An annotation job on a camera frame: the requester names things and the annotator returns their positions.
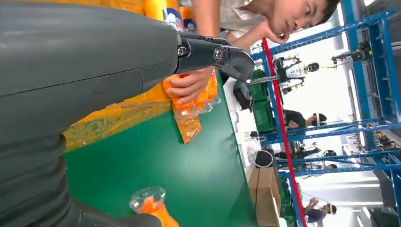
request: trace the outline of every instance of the metal bolt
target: metal bolt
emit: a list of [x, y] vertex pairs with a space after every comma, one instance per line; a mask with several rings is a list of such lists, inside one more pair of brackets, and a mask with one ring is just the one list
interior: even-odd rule
[[182, 46], [178, 48], [178, 56], [182, 57], [187, 53], [187, 48], [185, 46]]
[[219, 61], [223, 58], [223, 51], [221, 49], [214, 50], [214, 59]]

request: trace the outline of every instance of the man's hand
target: man's hand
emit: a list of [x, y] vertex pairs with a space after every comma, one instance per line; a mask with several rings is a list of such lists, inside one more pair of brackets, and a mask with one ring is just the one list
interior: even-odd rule
[[277, 44], [285, 44], [289, 39], [289, 33], [286, 34], [276, 34], [274, 33], [269, 25], [268, 19], [264, 19], [256, 29], [261, 30], [263, 32], [264, 37], [270, 39], [272, 42]]
[[311, 198], [311, 200], [309, 201], [309, 205], [310, 205], [312, 208], [315, 207], [318, 203], [319, 203], [319, 201], [317, 200], [316, 197]]
[[213, 73], [214, 67], [189, 72], [184, 78], [168, 79], [172, 85], [167, 92], [176, 96], [180, 96], [179, 104], [188, 103], [198, 97], [201, 91], [206, 88], [209, 78]]
[[288, 123], [289, 129], [297, 129], [298, 127], [299, 127], [299, 125], [297, 123], [295, 123], [295, 121], [289, 121], [289, 123]]

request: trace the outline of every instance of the green crate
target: green crate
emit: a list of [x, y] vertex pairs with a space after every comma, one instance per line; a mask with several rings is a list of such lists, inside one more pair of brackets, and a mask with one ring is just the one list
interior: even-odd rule
[[[255, 70], [252, 73], [251, 79], [259, 79], [265, 77], [264, 71]], [[251, 92], [255, 101], [267, 100], [269, 96], [266, 83], [254, 84], [248, 86], [249, 91]]]
[[255, 117], [258, 131], [272, 131], [276, 129], [273, 113], [267, 99], [253, 103], [253, 116]]

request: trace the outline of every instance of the robotic arm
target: robotic arm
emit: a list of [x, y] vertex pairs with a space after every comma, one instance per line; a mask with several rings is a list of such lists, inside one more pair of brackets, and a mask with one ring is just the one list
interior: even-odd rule
[[226, 40], [127, 11], [14, 2], [0, 17], [2, 142], [62, 133], [174, 73], [214, 65], [247, 81], [254, 68]]
[[160, 227], [151, 215], [121, 222], [74, 201], [62, 133], [171, 74], [212, 65], [242, 81], [254, 68], [225, 40], [127, 11], [1, 2], [0, 226]]

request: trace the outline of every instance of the white shirt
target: white shirt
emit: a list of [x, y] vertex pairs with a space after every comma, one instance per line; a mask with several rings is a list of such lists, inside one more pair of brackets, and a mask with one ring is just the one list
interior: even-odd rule
[[[220, 0], [220, 23], [236, 38], [243, 36], [249, 30], [261, 23], [265, 17], [240, 8], [252, 0]], [[180, 4], [190, 7], [190, 0], [180, 0]]]

